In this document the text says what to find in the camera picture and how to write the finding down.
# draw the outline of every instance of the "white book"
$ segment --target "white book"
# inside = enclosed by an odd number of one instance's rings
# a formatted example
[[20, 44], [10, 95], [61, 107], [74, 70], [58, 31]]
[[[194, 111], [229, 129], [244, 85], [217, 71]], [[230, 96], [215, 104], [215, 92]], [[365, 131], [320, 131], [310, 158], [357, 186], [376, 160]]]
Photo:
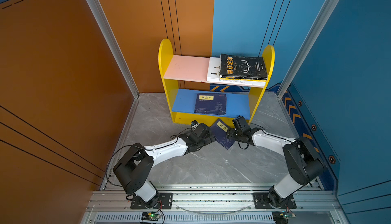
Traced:
[[210, 83], [237, 85], [237, 86], [254, 86], [263, 88], [266, 81], [243, 81], [243, 80], [226, 80], [220, 79], [220, 57], [209, 58], [208, 74], [206, 80]]

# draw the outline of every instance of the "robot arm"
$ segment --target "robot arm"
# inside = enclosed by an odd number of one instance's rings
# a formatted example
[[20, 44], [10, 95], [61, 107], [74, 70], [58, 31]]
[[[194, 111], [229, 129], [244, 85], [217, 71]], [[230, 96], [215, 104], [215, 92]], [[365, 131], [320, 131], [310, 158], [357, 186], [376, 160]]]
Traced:
[[193, 121], [190, 132], [181, 134], [171, 141], [145, 147], [140, 143], [133, 144], [114, 166], [113, 172], [126, 194], [135, 193], [146, 205], [154, 207], [159, 192], [147, 181], [151, 168], [170, 158], [198, 151], [214, 141], [216, 140], [212, 130], [207, 125]]
[[[227, 137], [236, 141], [264, 147], [285, 156], [289, 173], [269, 189], [270, 204], [274, 208], [284, 206], [289, 197], [299, 188], [320, 175], [326, 166], [307, 138], [285, 138], [251, 129], [244, 117], [233, 120], [235, 129], [227, 131]], [[215, 141], [211, 129], [201, 123], [192, 123], [194, 130], [179, 135], [176, 139], [154, 146], [143, 147], [136, 143], [124, 154], [113, 168], [127, 194], [135, 193], [146, 205], [154, 207], [159, 192], [147, 181], [152, 167], [176, 156], [198, 151]]]
[[285, 157], [289, 173], [269, 189], [272, 207], [284, 206], [291, 194], [326, 170], [325, 163], [309, 139], [305, 137], [285, 138], [268, 133], [261, 128], [251, 129], [242, 116], [234, 119], [233, 125], [235, 129], [229, 129], [227, 137], [232, 137], [238, 142], [270, 149]]

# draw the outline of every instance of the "blue shelf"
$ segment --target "blue shelf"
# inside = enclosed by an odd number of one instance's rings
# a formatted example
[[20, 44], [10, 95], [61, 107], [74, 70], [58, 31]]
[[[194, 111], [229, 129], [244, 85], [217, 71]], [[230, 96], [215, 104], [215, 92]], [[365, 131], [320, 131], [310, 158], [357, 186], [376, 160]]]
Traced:
[[[172, 111], [198, 114], [198, 115], [212, 115], [194, 113], [194, 107], [198, 93], [213, 93], [208, 91], [198, 91], [189, 89], [179, 89], [176, 96]], [[217, 117], [236, 118], [242, 115], [245, 119], [250, 119], [250, 106], [248, 102], [248, 95], [246, 94], [226, 94], [227, 96], [227, 113], [225, 115], [212, 115]]]

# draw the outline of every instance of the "bookshelf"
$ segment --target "bookshelf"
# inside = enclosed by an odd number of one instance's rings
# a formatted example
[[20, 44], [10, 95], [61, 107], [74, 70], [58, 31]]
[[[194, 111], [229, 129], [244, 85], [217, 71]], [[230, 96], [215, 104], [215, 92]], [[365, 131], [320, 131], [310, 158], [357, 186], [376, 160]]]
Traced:
[[[227, 93], [227, 113], [225, 115], [197, 114], [194, 113], [196, 95], [197, 93], [208, 92], [180, 89], [178, 80], [209, 83], [206, 80], [209, 58], [174, 55], [171, 42], [168, 39], [163, 39], [159, 47], [159, 70], [172, 121], [174, 123], [190, 125], [193, 120], [196, 120], [199, 123], [202, 122], [211, 126], [220, 118], [224, 123], [233, 127], [232, 120], [242, 115], [247, 122], [251, 122], [273, 72], [275, 60], [273, 46], [266, 46], [262, 57], [264, 58], [268, 74], [268, 79], [264, 87], [246, 85], [251, 86], [248, 95]], [[218, 83], [237, 85], [236, 83], [229, 82]]]

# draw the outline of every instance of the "book on floor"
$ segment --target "book on floor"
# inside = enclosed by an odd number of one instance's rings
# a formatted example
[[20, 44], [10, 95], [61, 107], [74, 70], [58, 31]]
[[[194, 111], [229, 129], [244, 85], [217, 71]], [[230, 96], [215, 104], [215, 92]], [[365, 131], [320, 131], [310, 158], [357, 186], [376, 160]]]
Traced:
[[227, 150], [231, 148], [231, 146], [235, 143], [234, 139], [228, 139], [227, 138], [227, 131], [230, 127], [227, 126], [221, 119], [218, 119], [211, 127], [210, 129], [213, 132], [213, 135], [215, 136], [215, 139], [219, 144], [221, 144], [224, 148]]
[[194, 113], [225, 115], [227, 112], [227, 97], [223, 93], [197, 94]]
[[226, 80], [267, 80], [265, 61], [262, 57], [220, 55], [220, 78]]

